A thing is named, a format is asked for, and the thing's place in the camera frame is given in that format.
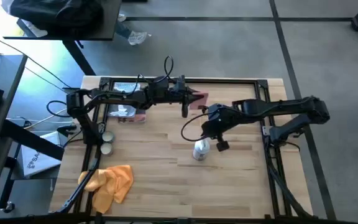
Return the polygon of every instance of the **orange towel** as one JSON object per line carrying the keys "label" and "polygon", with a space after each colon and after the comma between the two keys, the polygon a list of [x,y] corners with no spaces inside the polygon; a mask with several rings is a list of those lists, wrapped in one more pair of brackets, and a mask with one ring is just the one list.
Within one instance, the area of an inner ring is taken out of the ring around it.
{"label": "orange towel", "polygon": [[[78,184],[87,173],[88,171],[81,173]],[[92,198],[92,206],[97,212],[104,214],[109,210],[113,200],[122,203],[133,183],[134,176],[130,165],[114,166],[96,170],[85,186],[85,190],[89,192],[97,190]]]}

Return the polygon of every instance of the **gray floor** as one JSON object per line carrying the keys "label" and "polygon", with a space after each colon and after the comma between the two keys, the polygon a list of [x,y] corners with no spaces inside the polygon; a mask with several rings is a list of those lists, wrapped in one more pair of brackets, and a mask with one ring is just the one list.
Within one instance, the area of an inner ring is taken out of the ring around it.
{"label": "gray floor", "polygon": [[[352,17],[358,11],[358,0],[275,2],[281,17]],[[139,17],[272,16],[268,0],[149,0],[147,4],[123,4],[122,11],[127,16]],[[83,42],[83,53],[98,75],[162,75],[163,60],[169,54],[175,58],[173,75],[282,78],[288,96],[293,98],[274,22],[126,23],[134,30],[145,30],[152,36],[136,47],[129,46],[120,37],[114,42]],[[340,220],[358,222],[358,33],[350,28],[349,22],[282,22],[281,25],[301,94],[320,97],[326,101],[331,113],[327,124],[313,126],[312,130],[336,215]],[[61,43],[12,40],[9,43],[51,69],[69,85],[79,86],[81,83],[83,73]],[[29,62],[28,66],[61,86],[34,64]],[[31,88],[34,82],[40,91]],[[60,90],[26,71],[10,116],[44,118],[48,116],[46,103],[64,100],[64,97]],[[37,129],[53,128],[55,126],[42,124]],[[314,214],[324,217],[304,140],[301,148]],[[18,182],[17,190],[11,196],[17,205],[16,211],[7,215],[0,212],[0,217],[46,213],[52,195],[49,187],[47,180]]]}

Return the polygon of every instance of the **small bottle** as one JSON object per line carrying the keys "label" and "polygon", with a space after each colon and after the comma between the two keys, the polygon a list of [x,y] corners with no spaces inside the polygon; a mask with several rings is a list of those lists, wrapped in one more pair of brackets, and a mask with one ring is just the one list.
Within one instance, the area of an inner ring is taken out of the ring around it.
{"label": "small bottle", "polygon": [[206,158],[207,153],[209,152],[209,142],[206,139],[196,141],[193,149],[193,157],[202,161]]}

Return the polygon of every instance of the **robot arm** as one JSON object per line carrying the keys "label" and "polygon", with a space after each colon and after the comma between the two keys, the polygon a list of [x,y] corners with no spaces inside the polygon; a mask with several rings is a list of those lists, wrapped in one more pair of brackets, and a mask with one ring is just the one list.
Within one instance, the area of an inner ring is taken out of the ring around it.
{"label": "robot arm", "polygon": [[[167,77],[157,77],[145,88],[131,93],[99,89],[78,90],[67,94],[67,113],[80,123],[84,132],[83,139],[85,144],[98,144],[101,142],[98,125],[92,122],[88,116],[88,113],[96,105],[120,104],[147,110],[158,103],[181,103],[181,113],[186,118],[188,105],[203,99],[204,95],[198,95],[197,91],[186,86],[184,75],[172,80],[174,86],[169,87]],[[84,96],[91,98],[87,104],[84,102]]]}
{"label": "robot arm", "polygon": [[266,103],[262,100],[233,101],[232,106],[214,104],[208,108],[208,121],[201,127],[202,136],[217,139],[219,151],[229,149],[223,133],[238,124],[249,124],[263,120],[267,116],[300,114],[288,123],[269,130],[270,142],[280,145],[292,133],[302,133],[302,128],[309,124],[324,124],[329,120],[329,113],[323,101],[316,97],[302,100],[285,100]]}

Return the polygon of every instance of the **cup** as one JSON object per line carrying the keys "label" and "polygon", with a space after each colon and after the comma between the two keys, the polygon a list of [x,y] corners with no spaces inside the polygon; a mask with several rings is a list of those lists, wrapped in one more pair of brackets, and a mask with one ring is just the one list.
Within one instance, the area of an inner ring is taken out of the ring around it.
{"label": "cup", "polygon": [[105,131],[102,134],[102,139],[104,142],[112,143],[114,141],[114,134],[111,131]]}
{"label": "cup", "polygon": [[110,156],[112,154],[112,145],[109,142],[105,142],[100,146],[100,151],[105,156]]}

